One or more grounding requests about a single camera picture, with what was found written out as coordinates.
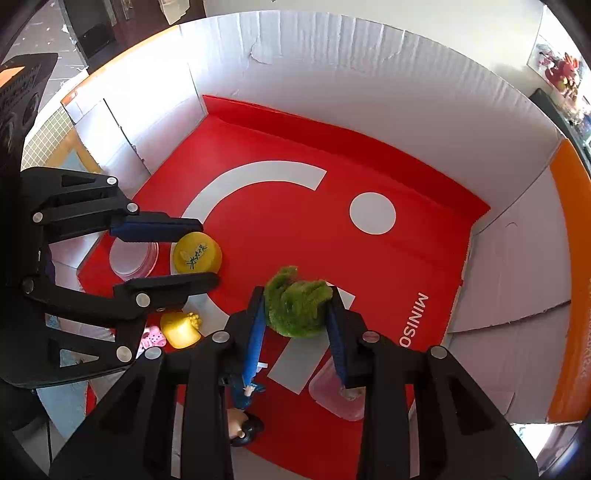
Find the green fuzzy scrunchie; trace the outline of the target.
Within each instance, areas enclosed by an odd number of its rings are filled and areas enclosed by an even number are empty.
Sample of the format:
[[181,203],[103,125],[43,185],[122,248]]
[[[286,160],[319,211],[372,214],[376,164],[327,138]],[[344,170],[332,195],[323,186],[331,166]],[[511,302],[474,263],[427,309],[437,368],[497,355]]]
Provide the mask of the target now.
[[325,280],[298,279],[296,266],[281,267],[263,290],[266,325],[287,338],[311,338],[325,329],[325,303],[332,287]]

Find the dark wooden door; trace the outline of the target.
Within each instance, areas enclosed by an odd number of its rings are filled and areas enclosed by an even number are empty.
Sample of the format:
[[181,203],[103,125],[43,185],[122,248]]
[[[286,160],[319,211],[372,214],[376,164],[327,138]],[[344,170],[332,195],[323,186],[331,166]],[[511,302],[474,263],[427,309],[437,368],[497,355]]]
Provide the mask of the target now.
[[181,1],[187,10],[170,23],[163,6],[174,1],[60,1],[75,46],[94,73],[132,46],[172,25],[205,17],[204,1]]

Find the black-haired doll figurine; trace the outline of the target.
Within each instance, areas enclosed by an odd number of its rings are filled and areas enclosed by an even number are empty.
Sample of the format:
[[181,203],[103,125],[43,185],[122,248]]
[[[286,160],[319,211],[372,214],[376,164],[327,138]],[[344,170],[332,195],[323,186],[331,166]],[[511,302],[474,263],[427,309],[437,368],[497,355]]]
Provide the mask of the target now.
[[256,415],[238,408],[228,409],[228,438],[232,447],[252,443],[263,430],[263,421]]

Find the blue doll figurine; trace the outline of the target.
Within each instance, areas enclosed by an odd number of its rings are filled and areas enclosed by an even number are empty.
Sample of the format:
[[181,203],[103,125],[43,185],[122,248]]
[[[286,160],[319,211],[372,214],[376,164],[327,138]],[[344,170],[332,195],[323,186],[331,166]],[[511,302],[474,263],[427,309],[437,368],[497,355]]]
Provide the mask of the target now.
[[256,374],[266,369],[267,364],[259,360],[247,363],[238,373],[224,373],[222,384],[229,389],[232,406],[246,410],[256,395],[266,392],[266,386],[256,382]]

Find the yellow round container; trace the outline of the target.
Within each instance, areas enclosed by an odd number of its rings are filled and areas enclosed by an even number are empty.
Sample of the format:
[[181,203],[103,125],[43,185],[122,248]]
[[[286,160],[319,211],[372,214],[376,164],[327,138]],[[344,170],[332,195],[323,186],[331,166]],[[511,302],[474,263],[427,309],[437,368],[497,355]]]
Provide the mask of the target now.
[[172,265],[179,274],[217,273],[221,262],[221,247],[202,232],[184,235],[172,249]]

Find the pink clear plastic box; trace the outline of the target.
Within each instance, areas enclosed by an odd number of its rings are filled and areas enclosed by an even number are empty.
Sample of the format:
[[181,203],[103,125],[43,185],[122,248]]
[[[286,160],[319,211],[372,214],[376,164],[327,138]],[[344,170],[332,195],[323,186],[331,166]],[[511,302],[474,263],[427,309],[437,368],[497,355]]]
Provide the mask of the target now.
[[342,385],[332,358],[311,379],[308,392],[319,406],[341,419],[355,422],[365,415],[366,388],[348,389]]

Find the white orange cardboard box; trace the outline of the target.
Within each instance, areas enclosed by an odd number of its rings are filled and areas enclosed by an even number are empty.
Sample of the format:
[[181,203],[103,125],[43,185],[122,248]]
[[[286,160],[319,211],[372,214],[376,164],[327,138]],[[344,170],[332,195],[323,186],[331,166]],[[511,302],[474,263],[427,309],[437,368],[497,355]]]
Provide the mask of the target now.
[[588,414],[590,176],[525,95],[404,30],[260,11],[156,34],[62,103],[94,161],[134,196],[200,126],[211,96],[378,140],[486,202],[442,340],[508,420]]

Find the red toy picture frame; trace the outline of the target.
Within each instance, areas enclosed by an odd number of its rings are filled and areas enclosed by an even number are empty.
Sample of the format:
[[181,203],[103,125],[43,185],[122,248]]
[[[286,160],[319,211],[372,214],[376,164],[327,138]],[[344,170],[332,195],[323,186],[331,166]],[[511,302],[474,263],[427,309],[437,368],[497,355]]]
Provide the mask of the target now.
[[537,43],[528,60],[528,66],[565,97],[578,93],[581,63],[581,54],[576,47],[562,51],[545,43]]

